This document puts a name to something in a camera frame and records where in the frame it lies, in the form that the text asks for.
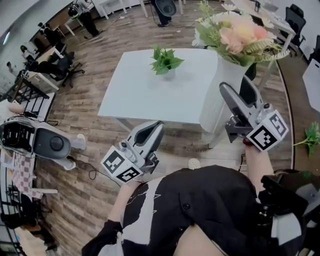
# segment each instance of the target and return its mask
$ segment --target table leg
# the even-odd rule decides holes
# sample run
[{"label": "table leg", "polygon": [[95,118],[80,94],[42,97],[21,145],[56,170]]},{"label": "table leg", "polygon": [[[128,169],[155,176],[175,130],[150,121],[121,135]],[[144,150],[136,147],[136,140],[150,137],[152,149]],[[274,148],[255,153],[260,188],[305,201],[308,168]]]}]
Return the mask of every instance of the table leg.
[{"label": "table leg", "polygon": [[61,33],[64,37],[66,37],[66,36],[65,36],[65,34],[64,34],[64,33],[62,33],[62,31],[61,31],[60,27],[58,27],[58,30],[60,31],[60,33]]},{"label": "table leg", "polygon": [[106,11],[105,11],[105,8],[101,5],[101,9],[102,9],[102,12],[103,12],[103,14],[104,14],[104,17],[107,19],[107,20],[109,20],[109,17],[108,17],[108,15],[107,15],[107,13],[106,13]]},{"label": "table leg", "polygon": [[124,2],[122,0],[119,0],[119,1],[120,1],[121,7],[122,7],[124,13],[127,14],[127,10],[126,10],[126,7],[124,6]]},{"label": "table leg", "polygon": [[123,129],[128,131],[129,133],[134,128],[131,123],[128,122],[125,118],[113,118],[114,122],[120,125]]},{"label": "table leg", "polygon": [[184,15],[184,10],[182,9],[182,0],[179,0],[179,8],[180,8],[180,15]]},{"label": "table leg", "polygon": [[[285,43],[284,43],[284,45],[282,47],[282,51],[281,52],[284,52],[284,51],[286,51],[288,49],[288,46],[289,46],[289,44],[290,44],[290,42],[291,42],[293,37],[294,37],[293,34],[289,34],[288,35],[288,37],[286,38]],[[274,64],[274,61],[270,61],[267,70],[264,72],[264,75],[263,75],[263,77],[262,77],[262,79],[261,79],[261,81],[260,81],[260,83],[258,85],[258,89],[259,89],[260,92],[264,88],[266,82],[268,81],[268,79],[269,79],[269,77],[271,75],[273,64]]]},{"label": "table leg", "polygon": [[146,10],[146,7],[145,7],[144,0],[139,0],[139,1],[140,1],[141,8],[142,8],[142,10],[143,10],[143,12],[144,12],[144,16],[145,16],[146,18],[148,18],[149,16],[148,16],[148,13],[147,13],[147,10]]},{"label": "table leg", "polygon": [[38,73],[37,74],[43,81],[45,81],[48,85],[50,85],[53,89],[56,89],[57,91],[59,91],[59,88],[53,84],[48,78],[46,78],[43,74]]},{"label": "table leg", "polygon": [[82,22],[77,18],[76,19],[78,21],[78,23],[80,24],[81,27],[83,27],[84,25],[82,24]]},{"label": "table leg", "polygon": [[74,37],[76,36],[76,34],[72,31],[72,29],[67,24],[64,24],[64,26],[69,30],[71,35],[73,35]]},{"label": "table leg", "polygon": [[54,48],[54,52],[55,52],[56,55],[58,55],[58,57],[59,57],[60,59],[63,59],[63,58],[64,58],[63,55],[61,55],[61,53],[60,53],[56,48]]},{"label": "table leg", "polygon": [[58,190],[56,189],[49,189],[49,188],[32,188],[31,189],[34,192],[39,192],[43,194],[57,194]]}]

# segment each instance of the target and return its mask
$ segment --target potted plant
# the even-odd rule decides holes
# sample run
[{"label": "potted plant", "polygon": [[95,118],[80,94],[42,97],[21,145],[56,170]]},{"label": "potted plant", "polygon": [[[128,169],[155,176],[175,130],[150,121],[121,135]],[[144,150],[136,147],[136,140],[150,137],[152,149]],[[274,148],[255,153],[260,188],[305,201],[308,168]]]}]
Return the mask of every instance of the potted plant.
[{"label": "potted plant", "polygon": [[250,15],[234,12],[236,6],[222,4],[225,12],[216,13],[206,0],[200,8],[203,17],[195,23],[193,46],[207,47],[217,52],[217,70],[205,96],[199,122],[213,140],[223,131],[230,112],[222,98],[219,85],[225,82],[239,93],[242,79],[253,63],[269,62],[284,58],[289,51],[274,42],[277,38],[266,28],[273,24],[262,19],[264,26],[253,22]]},{"label": "potted plant", "polygon": [[160,48],[159,45],[153,47],[153,56],[155,62],[151,63],[153,71],[156,75],[163,75],[166,79],[172,79],[176,75],[176,68],[184,61],[175,57],[175,51]]}]

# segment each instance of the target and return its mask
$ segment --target shoe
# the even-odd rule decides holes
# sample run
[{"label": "shoe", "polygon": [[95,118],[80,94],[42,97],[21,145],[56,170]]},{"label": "shoe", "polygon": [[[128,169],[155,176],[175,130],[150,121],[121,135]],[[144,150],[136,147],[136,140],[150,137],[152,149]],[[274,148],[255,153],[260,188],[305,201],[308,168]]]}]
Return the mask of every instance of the shoe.
[{"label": "shoe", "polygon": [[78,139],[84,140],[84,145],[83,145],[82,148],[80,148],[80,150],[86,150],[86,148],[87,148],[86,137],[85,137],[82,133],[79,133],[76,137],[77,137]]},{"label": "shoe", "polygon": [[188,168],[190,170],[199,169],[199,168],[201,168],[201,163],[200,163],[200,161],[198,159],[191,158],[188,161]]},{"label": "shoe", "polygon": [[64,166],[63,168],[64,168],[66,171],[70,171],[70,170],[76,168],[76,166],[77,166],[76,162],[74,162],[74,161],[72,161],[72,162],[73,162],[73,163],[72,163],[72,166],[71,166],[70,168],[66,168],[65,166]]},{"label": "shoe", "polygon": [[164,27],[168,27],[168,26],[169,26],[169,24],[166,24],[166,25],[158,24],[158,27],[160,27],[160,28],[164,28]]}]

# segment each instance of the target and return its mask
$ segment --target white table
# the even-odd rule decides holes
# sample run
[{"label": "white table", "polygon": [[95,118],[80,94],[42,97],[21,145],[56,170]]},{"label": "white table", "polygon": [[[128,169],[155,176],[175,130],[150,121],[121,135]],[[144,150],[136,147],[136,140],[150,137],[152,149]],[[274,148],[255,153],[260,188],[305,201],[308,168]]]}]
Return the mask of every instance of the white table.
[{"label": "white table", "polygon": [[[109,20],[109,17],[108,17],[108,14],[107,13],[112,13],[114,14],[115,12],[114,11],[110,11],[109,8],[108,8],[108,4],[109,3],[112,3],[112,2],[115,2],[115,1],[118,1],[118,0],[106,0],[106,1],[103,1],[101,3],[99,3],[99,6],[101,7],[101,10],[103,12],[103,15],[105,16],[105,18],[107,20]],[[126,10],[126,7],[124,5],[124,2],[123,0],[119,0],[120,2],[120,5],[121,5],[121,8],[123,9],[124,13],[127,14],[127,10]]]},{"label": "white table", "polygon": [[[255,16],[257,18],[266,18],[274,25],[276,29],[285,31],[288,33],[288,37],[285,40],[285,43],[282,47],[282,52],[286,51],[288,49],[288,46],[296,34],[295,31],[287,24],[286,22],[283,22],[281,20],[278,20],[274,17],[274,15],[269,12],[268,10],[264,9],[263,7],[260,8],[259,12],[255,11],[255,3],[249,0],[231,0],[233,4],[240,10],[243,10],[245,13],[250,14],[252,16]],[[271,68],[274,64],[274,61],[271,61],[269,63],[269,66],[267,70],[264,73],[263,78],[260,81],[260,84],[258,86],[259,90],[261,91],[264,85],[266,84],[267,80],[269,79],[271,75]]]},{"label": "white table", "polygon": [[[139,0],[140,1],[140,5],[142,7],[142,10],[143,10],[143,13],[145,15],[146,18],[148,18],[148,13],[147,13],[147,10],[146,10],[146,6],[145,6],[145,3],[144,3],[144,0]],[[184,15],[184,10],[182,8],[182,0],[178,0],[179,2],[179,10],[180,10],[180,14],[181,15]]]},{"label": "white table", "polygon": [[312,59],[302,79],[311,107],[320,112],[320,63]]},{"label": "white table", "polygon": [[125,52],[105,92],[98,116],[113,118],[127,131],[127,119],[200,124],[199,117],[218,56],[206,49],[176,49],[184,59],[175,78],[165,81],[151,70],[153,49]]}]

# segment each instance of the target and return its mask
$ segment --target green plant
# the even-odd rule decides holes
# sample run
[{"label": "green plant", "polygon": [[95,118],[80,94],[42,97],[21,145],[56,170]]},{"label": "green plant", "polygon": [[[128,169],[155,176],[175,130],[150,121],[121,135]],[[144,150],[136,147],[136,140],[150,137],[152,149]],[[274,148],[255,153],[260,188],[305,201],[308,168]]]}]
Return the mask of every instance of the green plant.
[{"label": "green plant", "polygon": [[297,146],[300,144],[308,145],[309,157],[310,157],[315,152],[315,146],[320,144],[319,124],[317,122],[313,122],[310,125],[310,128],[305,130],[305,135],[306,135],[306,139],[297,144],[294,144],[294,146]]},{"label": "green plant", "polygon": [[169,70],[176,69],[184,61],[183,59],[175,57],[175,51],[170,49],[166,50],[160,48],[159,45],[153,47],[153,56],[151,58],[156,61],[151,63],[153,71],[156,75],[163,75],[168,73]]}]

